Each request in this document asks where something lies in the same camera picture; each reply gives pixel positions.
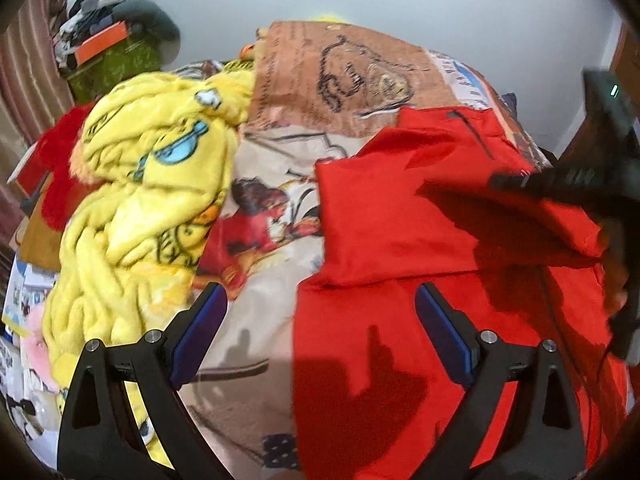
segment yellow plush blanket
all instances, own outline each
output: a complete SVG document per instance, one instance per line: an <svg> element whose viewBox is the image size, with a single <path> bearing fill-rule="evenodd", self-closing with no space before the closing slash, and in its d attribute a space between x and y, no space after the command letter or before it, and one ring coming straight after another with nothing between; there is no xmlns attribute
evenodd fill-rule
<svg viewBox="0 0 640 480"><path fill-rule="evenodd" d="M62 387L90 339L133 343L189 306L254 82L248 71L203 82L150 73L116 86L92 110L79 149L89 171L108 183L64 231L62 271L43 318L52 376ZM140 393L127 389L141 424ZM168 464L157 439L150 452Z"/></svg>

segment white wall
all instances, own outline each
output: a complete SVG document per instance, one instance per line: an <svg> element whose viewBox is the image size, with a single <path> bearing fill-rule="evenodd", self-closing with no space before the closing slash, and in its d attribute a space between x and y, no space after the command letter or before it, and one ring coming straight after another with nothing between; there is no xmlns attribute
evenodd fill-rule
<svg viewBox="0 0 640 480"><path fill-rule="evenodd" d="M609 31L609 38L607 40L607 44L604 47L604 51L602 54L602 61L600 63L600 68L609 69L611 67L611 63L613 62L613 57L616 55L616 49L618 47L618 41L620 40L620 31L622 30L622 18L618 14L616 10L614 10L614 16L611 20L611 29ZM580 107L574 117L574 120L569 125L564 135L560 137L556 147L553 148L553 152L559 158L562 155L562 152L566 149L569 143L573 140L574 135L577 133L580 126L584 122L587 117L587 110L584 107L584 100L580 103Z"/></svg>
<svg viewBox="0 0 640 480"><path fill-rule="evenodd" d="M609 38L617 36L607 0L154 1L182 31L170 66L235 57L257 27L276 19L336 14L446 52L482 72L498 92L516 92L522 123L548 149L570 140L581 70L606 64Z"/></svg>

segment metal screw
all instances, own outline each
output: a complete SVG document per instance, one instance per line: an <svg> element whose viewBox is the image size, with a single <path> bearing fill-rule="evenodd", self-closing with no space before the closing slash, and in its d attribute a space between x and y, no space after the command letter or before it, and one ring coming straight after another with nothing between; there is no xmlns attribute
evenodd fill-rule
<svg viewBox="0 0 640 480"><path fill-rule="evenodd" d="M555 352L556 350L558 350L558 345L556 345L554 341L551 341L551 339L545 339L542 342L542 348L544 348L547 352Z"/></svg>
<svg viewBox="0 0 640 480"><path fill-rule="evenodd" d="M162 332L160 332L159 330L149 330L149 332L145 334L145 341L147 343L156 343L160 341L161 337Z"/></svg>
<svg viewBox="0 0 640 480"><path fill-rule="evenodd" d="M100 348L100 340L99 339L91 339L84 347L89 352L95 352L98 348Z"/></svg>
<svg viewBox="0 0 640 480"><path fill-rule="evenodd" d="M498 341L498 336L491 330L482 330L482 332L480 333L480 339L482 339L482 341L484 341L485 343L492 345L496 341Z"/></svg>

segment stuffed animal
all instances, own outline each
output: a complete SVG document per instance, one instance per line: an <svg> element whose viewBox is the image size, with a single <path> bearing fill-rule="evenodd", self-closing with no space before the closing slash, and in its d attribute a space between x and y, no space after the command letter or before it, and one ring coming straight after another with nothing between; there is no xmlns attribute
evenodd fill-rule
<svg viewBox="0 0 640 480"><path fill-rule="evenodd" d="M251 45L246 45L240 51L240 59L243 61L259 62L264 54L264 38L267 36L268 29L258 28L255 31L256 42Z"/></svg>
<svg viewBox="0 0 640 480"><path fill-rule="evenodd" d="M94 103L76 106L47 130L36 145L37 156L52 175L42 202L42 218L54 231L62 231L84 197L100 186L101 179L81 182L70 174L71 153L78 142L84 120Z"/></svg>

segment red fleece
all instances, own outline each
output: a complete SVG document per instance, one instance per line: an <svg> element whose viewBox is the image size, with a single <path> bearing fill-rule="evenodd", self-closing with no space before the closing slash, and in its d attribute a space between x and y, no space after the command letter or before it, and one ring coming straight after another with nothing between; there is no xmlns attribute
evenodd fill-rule
<svg viewBox="0 0 640 480"><path fill-rule="evenodd" d="M52 174L42 202L42 218L54 231L64 230L84 197L99 187L99 184L86 186L69 175L69 159L78 141L78 132L94 106L95 103L90 103L69 110L42 134L33 154Z"/></svg>
<svg viewBox="0 0 640 480"><path fill-rule="evenodd" d="M294 318L294 415L310 480L406 480L446 428L463 391L417 319L426 281L480 330L558 343L590 463L616 432L623 365L608 359L596 384L609 339L597 227L577 208L489 190L497 170L530 167L492 111L469 108L404 108L357 156L316 165L326 259L301 283ZM476 463L495 452L513 393Z"/></svg>

